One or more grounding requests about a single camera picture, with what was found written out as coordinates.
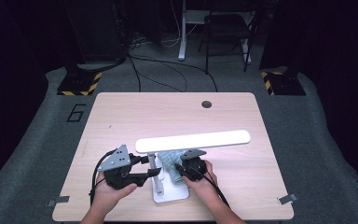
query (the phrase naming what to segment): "table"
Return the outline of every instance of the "table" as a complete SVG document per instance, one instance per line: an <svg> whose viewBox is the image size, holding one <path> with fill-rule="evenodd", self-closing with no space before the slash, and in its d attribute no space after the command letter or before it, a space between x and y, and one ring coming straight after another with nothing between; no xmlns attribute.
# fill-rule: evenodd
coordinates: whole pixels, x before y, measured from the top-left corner
<svg viewBox="0 0 358 224"><path fill-rule="evenodd" d="M204 17L209 14L207 10L188 10L186 8L186 0L183 0L182 5L182 33L181 33L181 42L179 48L178 60L184 61L186 57L186 41L187 41L187 33L186 26L187 24L203 24ZM249 22L252 19L252 13L239 13L243 16L246 22ZM242 41L242 52L248 51L248 40ZM243 59L246 61L246 54L243 54ZM251 56L249 55L248 64L252 63Z"/></svg>
<svg viewBox="0 0 358 224"><path fill-rule="evenodd" d="M204 108L204 101L212 103ZM100 93L62 187L68 203L57 203L56 221L78 221L90 207L90 185L98 160L107 151L126 144L135 151L141 138L213 133L244 129L247 145L205 148L203 159L213 164L219 188L231 208L245 220L285 220L294 215L282 175L255 97L246 92L133 92ZM137 164L132 174L144 173L149 164ZM151 179L119 202L106 221L202 221L213 220L192 191L185 200L155 203Z"/></svg>

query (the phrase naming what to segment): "hand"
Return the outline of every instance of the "hand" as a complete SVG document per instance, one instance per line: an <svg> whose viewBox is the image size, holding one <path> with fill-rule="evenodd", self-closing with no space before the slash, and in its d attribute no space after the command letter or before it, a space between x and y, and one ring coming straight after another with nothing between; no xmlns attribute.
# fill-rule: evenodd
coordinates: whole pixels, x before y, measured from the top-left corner
<svg viewBox="0 0 358 224"><path fill-rule="evenodd" d="M98 173L97 183L104 179L103 173ZM136 184L130 184L123 189L113 189L103 180L95 188L94 200L82 223L103 223L106 215L117 205L118 201L136 190Z"/></svg>
<svg viewBox="0 0 358 224"><path fill-rule="evenodd" d="M210 180L214 181L217 186L217 176L213 173L213 166L209 161L205 161L207 173L205 174ZM216 189L205 178L200 181L191 181L186 176L182 176L187 186L195 191L197 196L208 204L211 200L220 200Z"/></svg>

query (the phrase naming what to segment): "gray carpet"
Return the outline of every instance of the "gray carpet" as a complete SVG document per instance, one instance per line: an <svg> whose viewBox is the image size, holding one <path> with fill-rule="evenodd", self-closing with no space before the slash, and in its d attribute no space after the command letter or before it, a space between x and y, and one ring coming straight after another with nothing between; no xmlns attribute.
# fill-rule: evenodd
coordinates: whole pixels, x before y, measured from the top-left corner
<svg viewBox="0 0 358 224"><path fill-rule="evenodd" d="M204 54L197 52L199 41L199 38L187 41L186 60L182 64L203 69ZM298 78L307 96L269 96L258 70L264 41L265 37L260 36L255 43L252 65L246 73L242 72L241 56L212 58L210 73L219 91L246 91L255 95L284 183L288 192L299 198L293 204L294 218L285 222L358 223L358 175L342 158L326 129L315 87L300 74ZM130 54L180 63L178 49L178 44L171 48L143 44ZM133 61L142 75L156 81L140 77L141 91L215 91L212 79L199 69ZM103 72L91 96L56 95L65 76L64 69L51 71L46 76L49 83L46 98L0 172L0 223L55 223L51 217L53 207L46 207L46 203L60 195L96 95L103 91L139 90L129 60ZM81 121L66 122L76 104L81 105L79 110L84 110Z"/></svg>

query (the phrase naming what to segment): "black chair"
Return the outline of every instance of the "black chair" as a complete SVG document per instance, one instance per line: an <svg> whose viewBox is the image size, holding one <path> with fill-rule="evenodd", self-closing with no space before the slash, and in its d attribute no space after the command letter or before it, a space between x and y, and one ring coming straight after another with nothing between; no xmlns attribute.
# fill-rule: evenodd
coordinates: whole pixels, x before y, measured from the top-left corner
<svg viewBox="0 0 358 224"><path fill-rule="evenodd" d="M210 56L227 55L227 53L211 54L211 42L233 43L232 49L235 49L238 45L242 45L243 41L247 40L247 51L242 53L246 54L245 67L243 69L246 72L249 53L254 42L257 27L262 19L263 8L263 0L214 1L209 15L204 18L205 31L199 46L200 51L203 42L206 42L205 74L208 74ZM239 12L251 12L254 16L249 23L246 23L245 19L238 14Z"/></svg>

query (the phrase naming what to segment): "yellow and black tape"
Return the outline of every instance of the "yellow and black tape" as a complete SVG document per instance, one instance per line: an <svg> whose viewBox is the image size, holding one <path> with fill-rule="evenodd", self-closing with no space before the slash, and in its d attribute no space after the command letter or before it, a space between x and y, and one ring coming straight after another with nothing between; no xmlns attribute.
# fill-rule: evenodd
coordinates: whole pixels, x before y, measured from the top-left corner
<svg viewBox="0 0 358 224"><path fill-rule="evenodd" d="M273 72L274 75L283 75L281 72ZM262 72L261 77L264 80L264 84L266 85L266 89L268 92L268 95L274 95L274 90L272 89L271 83L269 82L269 72Z"/></svg>
<svg viewBox="0 0 358 224"><path fill-rule="evenodd" d="M103 75L102 73L99 73L95 76L88 91L57 91L57 95L67 95L67 96L92 95L95 89L97 89L98 82L100 81L102 75Z"/></svg>

